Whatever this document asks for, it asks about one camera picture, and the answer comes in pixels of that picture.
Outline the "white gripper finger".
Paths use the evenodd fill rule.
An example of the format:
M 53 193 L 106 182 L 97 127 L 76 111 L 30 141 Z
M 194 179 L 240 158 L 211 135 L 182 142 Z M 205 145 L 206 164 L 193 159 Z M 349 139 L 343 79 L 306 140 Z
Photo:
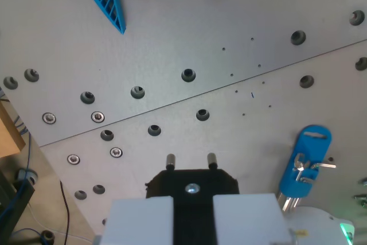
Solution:
M 218 244 L 293 244 L 273 193 L 213 196 Z
M 173 244 L 174 200 L 170 196 L 115 200 L 100 244 Z

